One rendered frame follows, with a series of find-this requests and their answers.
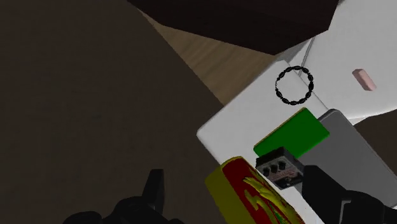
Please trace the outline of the grey box with black knobs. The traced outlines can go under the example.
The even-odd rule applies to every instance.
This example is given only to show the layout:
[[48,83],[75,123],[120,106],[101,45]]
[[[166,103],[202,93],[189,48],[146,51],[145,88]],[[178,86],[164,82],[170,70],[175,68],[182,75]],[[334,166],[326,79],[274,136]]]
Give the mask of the grey box with black knobs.
[[286,148],[280,147],[258,157],[255,168],[283,190],[303,181],[304,167]]

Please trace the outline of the white desk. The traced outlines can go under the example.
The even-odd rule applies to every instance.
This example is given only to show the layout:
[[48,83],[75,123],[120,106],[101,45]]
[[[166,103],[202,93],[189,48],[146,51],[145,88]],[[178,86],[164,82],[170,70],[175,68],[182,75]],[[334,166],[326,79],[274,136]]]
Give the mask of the white desk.
[[[197,132],[218,162],[242,156],[253,164],[253,147],[298,111],[277,98],[274,83],[285,60],[269,66]],[[330,28],[316,36],[305,56],[314,93],[305,103],[320,117],[339,110],[354,126],[370,116],[397,112],[397,0],[344,0]],[[364,69],[377,88],[366,91],[352,72]]]

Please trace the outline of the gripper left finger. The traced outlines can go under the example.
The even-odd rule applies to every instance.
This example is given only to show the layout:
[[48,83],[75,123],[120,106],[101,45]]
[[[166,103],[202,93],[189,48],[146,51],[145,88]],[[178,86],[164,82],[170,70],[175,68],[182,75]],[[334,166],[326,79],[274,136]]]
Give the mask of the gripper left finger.
[[70,215],[62,224],[184,224],[162,215],[164,202],[164,171],[152,169],[142,195],[122,199],[109,216],[103,218],[95,211],[84,211]]

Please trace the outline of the yellow and red box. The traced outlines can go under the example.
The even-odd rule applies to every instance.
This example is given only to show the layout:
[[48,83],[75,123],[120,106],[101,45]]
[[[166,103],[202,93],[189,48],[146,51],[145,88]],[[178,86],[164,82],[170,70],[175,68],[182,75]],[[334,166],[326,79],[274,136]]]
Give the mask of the yellow and red box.
[[305,224],[243,157],[232,157],[205,179],[228,224]]

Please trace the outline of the grey flat tablet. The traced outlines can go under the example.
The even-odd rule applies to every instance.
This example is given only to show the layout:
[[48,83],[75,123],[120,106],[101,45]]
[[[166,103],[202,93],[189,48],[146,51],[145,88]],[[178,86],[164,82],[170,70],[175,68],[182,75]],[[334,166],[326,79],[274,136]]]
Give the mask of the grey flat tablet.
[[319,117],[330,135],[299,157],[316,165],[347,190],[367,193],[388,207],[397,206],[397,175],[337,109]]

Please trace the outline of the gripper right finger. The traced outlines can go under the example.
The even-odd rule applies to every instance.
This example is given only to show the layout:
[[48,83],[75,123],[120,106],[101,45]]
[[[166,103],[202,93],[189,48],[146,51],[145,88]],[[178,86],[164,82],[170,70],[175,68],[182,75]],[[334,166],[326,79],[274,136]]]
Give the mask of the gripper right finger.
[[397,209],[379,199],[346,190],[316,165],[306,165],[302,197],[324,224],[397,224]]

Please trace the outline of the pink eraser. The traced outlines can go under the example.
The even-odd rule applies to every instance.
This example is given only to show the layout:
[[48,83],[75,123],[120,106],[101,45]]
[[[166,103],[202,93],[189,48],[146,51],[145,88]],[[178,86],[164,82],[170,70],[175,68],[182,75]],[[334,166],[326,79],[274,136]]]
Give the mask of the pink eraser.
[[374,91],[377,88],[376,84],[364,69],[355,69],[352,75],[364,90]]

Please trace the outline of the green book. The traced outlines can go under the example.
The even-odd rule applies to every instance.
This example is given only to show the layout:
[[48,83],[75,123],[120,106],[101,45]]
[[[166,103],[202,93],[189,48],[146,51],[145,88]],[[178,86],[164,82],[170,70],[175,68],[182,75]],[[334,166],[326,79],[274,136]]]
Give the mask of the green book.
[[323,124],[307,108],[302,108],[258,142],[253,151],[261,157],[284,147],[299,158],[329,135]]

